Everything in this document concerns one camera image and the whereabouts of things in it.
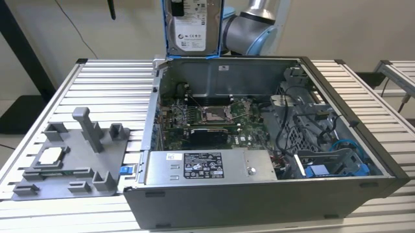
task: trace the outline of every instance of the hard drive label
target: hard drive label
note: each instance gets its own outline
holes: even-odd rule
[[[206,49],[206,0],[184,0],[184,16],[174,17],[176,45],[182,51]]]

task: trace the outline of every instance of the white wall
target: white wall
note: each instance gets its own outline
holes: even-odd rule
[[[290,0],[278,55],[342,59],[355,71],[415,60],[415,0]]]
[[[160,0],[57,0],[98,58],[152,59],[164,54]],[[248,0],[229,0],[237,9]],[[6,0],[22,32],[57,83],[77,58],[93,58],[53,0]]]
[[[38,95],[33,82],[0,34],[0,100]]]

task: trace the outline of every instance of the small green circuit board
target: small green circuit board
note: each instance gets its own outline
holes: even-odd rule
[[[222,113],[226,111],[225,108],[230,108],[228,114]],[[245,99],[234,100],[233,104],[228,106],[194,107],[173,103],[164,110],[166,111],[162,113],[164,150],[220,150],[232,148],[265,150],[270,148],[265,139],[266,129],[257,104]],[[228,130],[226,143],[192,147],[188,140],[192,129]]]

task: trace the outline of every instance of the gray 3d-printed holder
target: gray 3d-printed holder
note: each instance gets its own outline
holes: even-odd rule
[[[72,113],[81,130],[66,130],[62,123],[46,126],[46,142],[24,170],[12,200],[98,197],[116,193],[129,129],[121,124],[100,129],[88,114],[88,108],[80,107]],[[61,154],[54,162],[42,163],[40,158],[48,148],[61,148]]]

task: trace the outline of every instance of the black pole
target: black pole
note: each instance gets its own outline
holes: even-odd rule
[[[110,13],[110,18],[114,20],[114,1],[113,0],[106,0],[108,2],[108,7],[109,7],[109,13]]]
[[[44,101],[48,102],[56,90],[4,0],[0,0],[0,32]]]

